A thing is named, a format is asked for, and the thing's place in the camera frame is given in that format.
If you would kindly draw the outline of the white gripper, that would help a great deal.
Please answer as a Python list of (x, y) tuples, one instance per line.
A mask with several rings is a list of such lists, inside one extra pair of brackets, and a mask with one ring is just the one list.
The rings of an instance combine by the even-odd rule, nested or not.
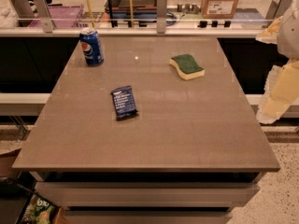
[(256, 119), (261, 124), (272, 124), (299, 98), (299, 0), (258, 33), (255, 39), (265, 44), (278, 45), (278, 52), (289, 58), (282, 67), (274, 65), (264, 85)]

